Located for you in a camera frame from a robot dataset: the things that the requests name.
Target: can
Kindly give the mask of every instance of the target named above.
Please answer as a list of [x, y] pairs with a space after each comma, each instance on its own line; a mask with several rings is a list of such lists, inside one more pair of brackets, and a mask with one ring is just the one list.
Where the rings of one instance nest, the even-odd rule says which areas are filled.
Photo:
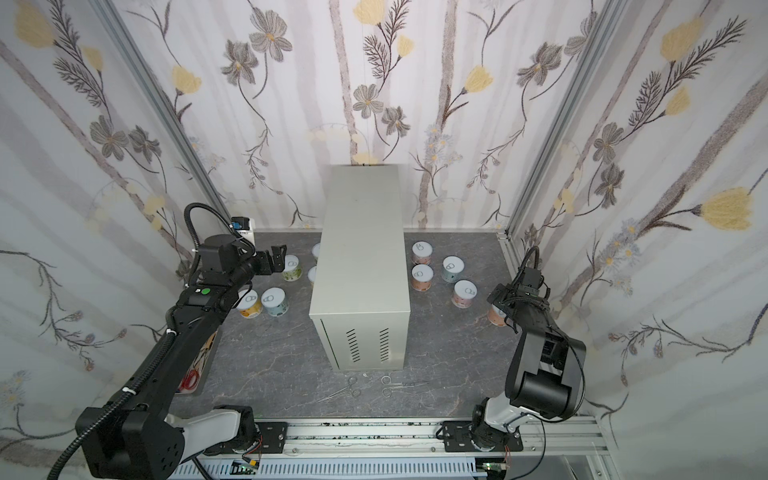
[[301, 265], [299, 265], [299, 257], [296, 255], [286, 255], [286, 267], [283, 270], [283, 280], [287, 282], [295, 282], [301, 278]]
[[478, 294], [478, 287], [469, 280], [459, 280], [453, 287], [451, 301], [458, 308], [469, 308]]
[[427, 265], [416, 265], [411, 269], [411, 286], [414, 290], [425, 292], [432, 286], [432, 277], [435, 275], [432, 268]]
[[442, 279], [448, 283], [455, 283], [464, 271], [464, 260], [458, 257], [446, 257], [442, 261]]
[[317, 265], [310, 268], [310, 271], [306, 273], [306, 278], [310, 279], [312, 288], [315, 288], [315, 276], [317, 276]]
[[507, 318], [507, 314], [496, 308], [496, 305], [491, 305], [488, 310], [488, 320], [496, 326], [506, 326], [504, 319]]
[[242, 300], [237, 304], [237, 310], [245, 318], [256, 318], [261, 313], [262, 306], [259, 300], [259, 294], [255, 290], [243, 290], [238, 292], [238, 297]]
[[411, 248], [411, 261], [417, 265], [429, 265], [432, 261], [432, 245], [416, 242]]
[[271, 316], [282, 316], [288, 311], [288, 300], [285, 290], [276, 286], [261, 295], [261, 303]]

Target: floral wallpaper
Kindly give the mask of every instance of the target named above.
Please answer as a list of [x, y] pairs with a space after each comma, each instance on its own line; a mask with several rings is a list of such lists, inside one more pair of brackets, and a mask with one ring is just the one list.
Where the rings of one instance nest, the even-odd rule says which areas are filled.
[[624, 477], [764, 478], [768, 5], [630, 2], [524, 220]]
[[87, 3], [0, 12], [0, 476], [42, 478], [153, 346], [206, 198]]
[[398, 164], [403, 224], [507, 226], [601, 10], [568, 0], [115, 2], [233, 214], [323, 225]]

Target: white can lid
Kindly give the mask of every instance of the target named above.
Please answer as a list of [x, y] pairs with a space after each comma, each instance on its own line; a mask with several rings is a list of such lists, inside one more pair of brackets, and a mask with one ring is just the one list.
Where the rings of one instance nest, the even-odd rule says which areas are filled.
[[286, 299], [286, 293], [282, 288], [276, 286], [270, 288], [261, 294], [261, 304], [266, 308], [274, 308], [280, 305]]
[[464, 270], [464, 260], [458, 257], [446, 257], [442, 266], [451, 273], [461, 273]]
[[290, 272], [299, 266], [299, 257], [296, 255], [286, 255], [286, 268], [283, 272]]
[[453, 287], [453, 291], [464, 300], [471, 300], [478, 294], [478, 287], [469, 280], [459, 280]]
[[411, 269], [411, 275], [419, 282], [429, 282], [435, 275], [429, 265], [416, 265]]
[[432, 245], [426, 242], [414, 243], [413, 248], [411, 250], [413, 250], [413, 253], [417, 257], [421, 257], [421, 258], [429, 257], [430, 255], [432, 255]]
[[243, 298], [238, 304], [237, 309], [238, 310], [246, 310], [252, 307], [258, 300], [259, 300], [259, 294], [256, 293], [256, 290], [248, 290], [246, 293], [245, 290], [241, 290], [237, 293], [237, 298]]

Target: vent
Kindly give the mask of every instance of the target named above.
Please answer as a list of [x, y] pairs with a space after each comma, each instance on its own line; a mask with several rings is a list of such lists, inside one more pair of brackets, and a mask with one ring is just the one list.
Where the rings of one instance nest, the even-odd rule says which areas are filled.
[[[239, 460], [200, 463], [214, 478], [467, 478], [477, 473], [475, 459], [457, 458], [288, 458], [264, 459], [258, 472], [246, 473]], [[176, 468], [171, 480], [198, 480], [203, 476], [192, 462]]]
[[352, 361], [360, 361], [360, 346], [357, 344], [357, 333], [355, 332], [355, 329], [351, 329], [346, 333], [346, 341], [349, 344], [349, 354], [352, 356]]
[[379, 358], [382, 362], [389, 360], [389, 329], [379, 332]]

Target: robotic arm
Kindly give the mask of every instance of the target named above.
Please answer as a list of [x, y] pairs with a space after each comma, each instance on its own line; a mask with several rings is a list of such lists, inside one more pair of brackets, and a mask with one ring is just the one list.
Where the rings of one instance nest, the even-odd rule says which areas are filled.
[[[535, 255], [533, 268], [528, 266], [531, 255]], [[532, 247], [512, 283], [499, 284], [488, 296], [521, 335], [504, 392], [475, 407], [472, 442], [479, 450], [506, 444], [509, 432], [524, 422], [561, 422], [581, 406], [586, 347], [554, 322], [547, 301], [549, 287], [544, 297], [538, 296], [543, 284], [538, 247]]]
[[[190, 220], [194, 208], [209, 210], [230, 233], [200, 243]], [[283, 271], [286, 246], [272, 247], [271, 255], [256, 251], [205, 204], [188, 205], [184, 218], [196, 253], [189, 285], [166, 313], [165, 335], [103, 407], [83, 411], [75, 423], [78, 437], [57, 460], [49, 480], [58, 478], [80, 445], [94, 477], [165, 480], [180, 463], [212, 445], [247, 449], [258, 437], [250, 407], [220, 406], [188, 420], [168, 415], [168, 408], [200, 348], [239, 301], [239, 289], [254, 275]], [[202, 279], [195, 282], [200, 260]]]

